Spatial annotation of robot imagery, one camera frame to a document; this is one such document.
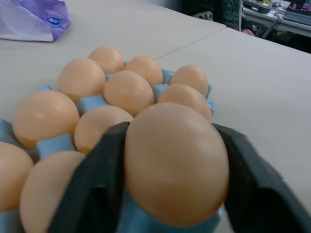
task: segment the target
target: blue egg carton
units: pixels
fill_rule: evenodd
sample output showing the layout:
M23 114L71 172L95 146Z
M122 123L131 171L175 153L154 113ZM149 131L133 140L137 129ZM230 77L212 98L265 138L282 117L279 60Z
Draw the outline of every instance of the blue egg carton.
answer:
M170 70L163 69L163 84L155 85L152 90L155 95L155 101L157 102L159 96L168 87L171 77L174 72ZM107 74L106 79L109 80L113 74ZM208 94L206 99L211 108L212 114L214 113L214 101L208 99L210 91L212 89L211 83L208 84ZM37 91L52 90L49 85L44 85L40 87ZM103 99L102 95L95 95L92 97L81 98L76 104L79 114L82 116L87 111L108 105L108 103ZM5 119L0 118L0 141L13 144L25 150L33 159L37 162L45 157L54 154L59 151L76 151L74 146L73 138L70 134L63 134L55 138L42 140L37 142L34 150L29 150L21 145L16 139L13 133L12 124ZM159 222L155 221L153 218L148 217L138 205L135 204L131 196L127 193L124 194L122 215L119 223L119 227L116 233L212 233L217 227L220 221L220 211L209 220L203 222L202 224L188 228L179 229L172 228ZM9 210L0 213L0 233L24 233L21 221L19 218L18 209Z

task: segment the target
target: plastic bag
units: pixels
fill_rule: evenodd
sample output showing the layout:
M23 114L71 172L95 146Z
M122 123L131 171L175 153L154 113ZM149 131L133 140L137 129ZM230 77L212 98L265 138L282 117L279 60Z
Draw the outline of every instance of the plastic bag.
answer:
M60 0L0 0L0 38L53 42L71 24Z

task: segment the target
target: desk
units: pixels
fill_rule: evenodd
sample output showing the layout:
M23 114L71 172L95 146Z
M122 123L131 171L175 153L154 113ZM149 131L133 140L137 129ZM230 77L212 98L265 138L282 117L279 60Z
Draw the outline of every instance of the desk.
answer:
M256 26L262 26L269 28L272 23L277 20L277 16L275 16L274 13L267 13L267 14L261 14L256 10L249 9L249 8L243 8L243 12L245 15L245 18L249 21L251 21ZM279 25L276 26L276 29L279 31L289 31L292 33L297 33L301 35L305 35L308 37L311 37L311 26L296 23L288 20L284 20L284 15L279 14L279 17L281 18L281 22Z
M137 55L163 56L225 28L137 0L67 0L72 25L55 43L0 40L0 117L38 87L53 88L61 69L103 44Z
M247 135L311 212L310 54L224 29L158 61L203 68L213 83L213 122Z

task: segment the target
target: brown egg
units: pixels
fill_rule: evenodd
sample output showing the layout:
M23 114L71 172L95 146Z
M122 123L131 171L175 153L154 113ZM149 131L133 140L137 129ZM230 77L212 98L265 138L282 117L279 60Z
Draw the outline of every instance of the brown egg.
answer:
M25 97L13 116L18 141L34 149L38 141L74 133L79 112L74 103L57 91L39 91Z
M169 86L163 91L158 100L158 103L165 102L179 103L184 106L189 106L205 116L208 120L212 120L212 112L207 100L200 92L190 86L182 84L173 84Z
M126 134L124 162L134 200L163 224L194 226L212 217L226 199L224 142L192 108L158 103L137 115Z
M139 56L133 58L126 65L125 70L141 75L151 86L163 84L161 66L151 57Z
M115 106L91 109L80 118L74 132L77 150L88 155L109 127L132 120L128 112Z
M58 91L77 103L82 97L102 94L106 76L101 67L88 58L69 62L58 80Z
M21 148L0 142L0 212L18 208L21 190L33 165Z
M136 116L155 103L152 88L140 75L124 70L113 75L107 82L104 98L110 105Z
M179 68L170 80L170 85L184 84L193 87L204 97L208 92L208 79L206 73L197 66L184 66Z
M112 46L102 46L95 49L89 59L97 62L105 74L114 74L124 69L124 57Z
M39 161L30 172L20 199L20 217L27 233L46 233L75 169L85 159L62 151Z

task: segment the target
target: blue logo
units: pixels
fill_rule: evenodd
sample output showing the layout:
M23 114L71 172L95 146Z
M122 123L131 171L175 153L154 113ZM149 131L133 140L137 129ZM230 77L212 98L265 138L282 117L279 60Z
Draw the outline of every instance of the blue logo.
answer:
M60 24L60 19L54 18L54 17L47 18L47 21L48 21L50 24L53 24L53 25L58 25L58 24Z

